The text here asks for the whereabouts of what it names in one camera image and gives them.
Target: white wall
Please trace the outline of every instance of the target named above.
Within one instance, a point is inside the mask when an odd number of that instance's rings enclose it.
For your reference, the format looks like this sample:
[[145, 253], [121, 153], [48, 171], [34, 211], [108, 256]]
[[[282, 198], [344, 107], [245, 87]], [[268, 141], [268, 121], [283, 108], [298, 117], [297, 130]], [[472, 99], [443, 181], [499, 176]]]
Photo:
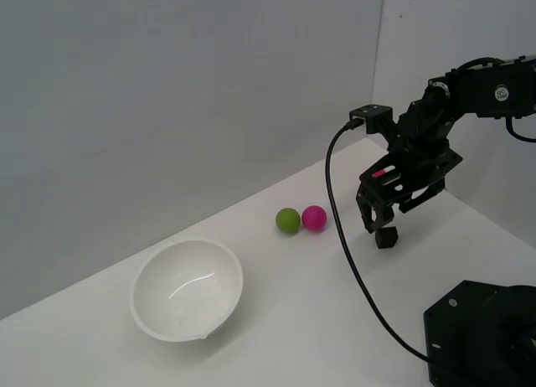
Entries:
[[[385, 0], [373, 100], [392, 106], [398, 116], [422, 97], [429, 78], [470, 59], [536, 54], [533, 4]], [[536, 137], [536, 116], [514, 126]], [[449, 191], [536, 247], [536, 146], [511, 138], [504, 120], [475, 116], [461, 119], [449, 138], [464, 157], [447, 176]]]
[[322, 158], [381, 3], [0, 0], [0, 317]]

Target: white table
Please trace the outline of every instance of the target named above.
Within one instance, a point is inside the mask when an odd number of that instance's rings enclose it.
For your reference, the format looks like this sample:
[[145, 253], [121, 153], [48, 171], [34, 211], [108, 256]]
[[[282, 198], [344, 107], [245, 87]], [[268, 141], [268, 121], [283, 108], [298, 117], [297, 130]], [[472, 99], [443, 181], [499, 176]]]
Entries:
[[[359, 174], [384, 154], [370, 140], [332, 165], [348, 243], [394, 328], [424, 351], [423, 311], [464, 279], [534, 284], [536, 250], [444, 192], [406, 215], [400, 240], [377, 250], [363, 231]], [[333, 223], [284, 236], [276, 212], [328, 208], [323, 162], [179, 232], [219, 240], [239, 257], [244, 293], [215, 335], [163, 343], [131, 319], [127, 295], [155, 245], [0, 322], [2, 386], [429, 386], [367, 306]]]

